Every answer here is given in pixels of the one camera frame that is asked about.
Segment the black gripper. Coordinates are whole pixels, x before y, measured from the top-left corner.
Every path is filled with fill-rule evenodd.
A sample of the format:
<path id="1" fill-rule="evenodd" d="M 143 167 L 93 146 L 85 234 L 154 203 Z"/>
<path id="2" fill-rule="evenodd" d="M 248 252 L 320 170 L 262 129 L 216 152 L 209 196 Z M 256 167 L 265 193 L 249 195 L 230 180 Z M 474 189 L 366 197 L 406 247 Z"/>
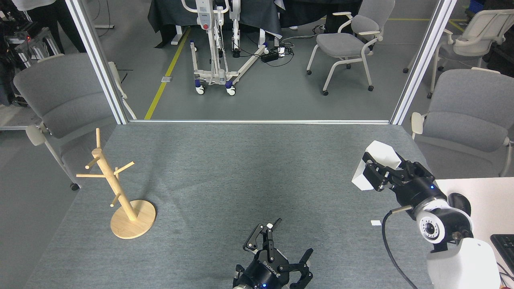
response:
<path id="1" fill-rule="evenodd" d="M 272 239 L 273 228 L 281 223 L 278 218 L 275 223 L 264 225 L 259 223 L 253 229 L 249 238 L 244 243 L 244 250 L 255 254 L 253 261 L 247 268 L 236 266 L 233 280 L 234 289 L 282 289 L 290 281 L 290 272 L 299 271 L 301 276 L 296 283 L 291 283 L 290 289 L 304 289 L 312 280 L 313 274 L 307 265 L 313 249 L 307 249 L 298 263 L 290 264 L 289 261 L 275 250 Z M 257 237 L 263 237 L 263 250 L 257 250 Z"/>
<path id="2" fill-rule="evenodd" d="M 421 163 L 408 161 L 398 153 L 396 155 L 401 161 L 399 166 L 400 179 L 410 182 L 404 183 L 404 185 L 393 185 L 392 191 L 396 194 L 396 199 L 400 205 L 411 205 L 413 207 L 406 211 L 409 217 L 415 219 L 414 210 L 427 199 L 447 201 L 447 197 L 434 184 L 434 175 Z M 382 191 L 397 172 L 395 168 L 378 163 L 369 152 L 363 154 L 362 160 L 365 161 L 363 175 L 376 191 Z"/>

